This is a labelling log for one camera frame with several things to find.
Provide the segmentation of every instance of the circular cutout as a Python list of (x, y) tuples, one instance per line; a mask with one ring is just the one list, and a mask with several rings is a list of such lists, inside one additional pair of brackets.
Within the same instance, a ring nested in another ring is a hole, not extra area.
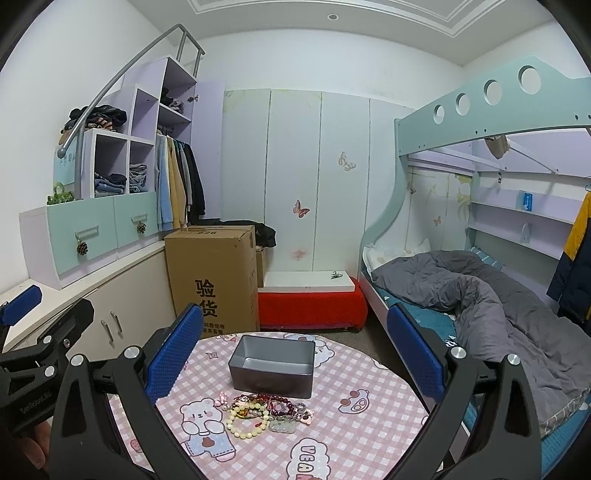
[(456, 111), (461, 116), (466, 115), (470, 111), (470, 97), (465, 93), (460, 93), (456, 98)]
[(437, 105), (433, 111), (433, 121), (439, 125), (441, 122), (443, 122), (444, 117), (445, 109), (443, 108), (443, 105)]
[(525, 93), (535, 95), (542, 88), (542, 79), (535, 68), (526, 65), (519, 71), (519, 84)]
[(503, 88), (496, 80), (489, 80), (484, 85), (484, 98), (489, 105), (496, 105), (503, 97)]

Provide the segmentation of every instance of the metal handrail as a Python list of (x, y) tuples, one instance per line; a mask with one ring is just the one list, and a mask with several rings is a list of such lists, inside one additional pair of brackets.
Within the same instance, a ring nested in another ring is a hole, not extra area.
[(70, 131), (68, 138), (61, 146), (61, 148), (57, 151), (58, 158), (64, 158), (66, 156), (66, 152), (72, 142), (74, 141), (74, 137), (78, 136), (78, 143), (76, 144), (76, 157), (74, 162), (74, 198), (76, 200), (80, 199), (81, 195), (81, 188), (82, 188), (82, 143), (84, 139), (84, 126), (86, 125), (86, 119), (90, 115), (90, 113), (94, 110), (95, 106), (98, 105), (100, 100), (106, 95), (106, 93), (111, 89), (111, 87), (127, 72), (141, 57), (143, 57), (149, 50), (151, 50), (157, 43), (159, 43), (164, 38), (168, 37), (172, 32), (176, 29), (180, 28), (183, 32), (183, 37), (181, 38), (181, 43), (178, 46), (177, 52), (177, 61), (181, 60), (183, 55), (183, 48), (185, 45), (185, 41), (187, 38), (191, 41), (193, 45), (197, 48), (197, 56), (195, 58), (195, 66), (193, 67), (193, 76), (197, 76), (197, 69), (199, 68), (199, 61), (201, 57), (205, 55), (205, 50), (201, 48), (201, 45), (197, 43), (197, 40), (190, 34), (190, 32), (185, 28), (183, 24), (176, 24), (175, 26), (169, 28), (166, 32), (160, 35), (156, 40), (150, 43), (146, 48), (140, 51), (134, 58), (132, 58), (127, 64), (117, 72), (117, 74), (108, 81), (108, 83), (103, 87), (103, 89), (99, 92), (99, 94), (95, 97), (94, 100), (91, 101), (90, 105), (84, 110), (80, 118), (74, 124), (74, 127)]

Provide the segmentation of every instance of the mint green drawer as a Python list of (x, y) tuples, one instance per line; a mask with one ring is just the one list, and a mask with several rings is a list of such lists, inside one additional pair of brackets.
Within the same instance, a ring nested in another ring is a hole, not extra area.
[[(111, 197), (49, 205), (47, 225), (58, 274), (117, 248)], [(77, 234), (88, 245), (86, 255), (76, 251)]]
[[(120, 247), (158, 232), (156, 192), (120, 195), (114, 201), (117, 243)], [(138, 232), (139, 222), (146, 226), (144, 233)]]

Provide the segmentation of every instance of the bead bracelet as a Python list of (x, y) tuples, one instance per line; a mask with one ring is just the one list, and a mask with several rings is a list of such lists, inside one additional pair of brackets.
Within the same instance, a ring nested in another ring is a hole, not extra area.
[(240, 438), (242, 440), (251, 439), (264, 432), (267, 429), (267, 424), (269, 423), (270, 419), (269, 411), (264, 410), (264, 405), (260, 405), (259, 403), (250, 403), (247, 406), (251, 410), (259, 410), (262, 413), (262, 420), (257, 424), (260, 426), (255, 426), (255, 428), (248, 433), (244, 433), (242, 430), (234, 426), (234, 420), (236, 419), (236, 416), (239, 412), (243, 411), (244, 407), (234, 407), (229, 410), (230, 418), (226, 420), (226, 428), (230, 430), (230, 433), (232, 433), (236, 438)]

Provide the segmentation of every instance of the gray storage box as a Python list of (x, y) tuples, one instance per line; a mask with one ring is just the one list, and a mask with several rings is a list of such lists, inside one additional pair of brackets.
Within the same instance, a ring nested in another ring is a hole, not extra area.
[(243, 335), (228, 362), (236, 390), (310, 398), (314, 342)]

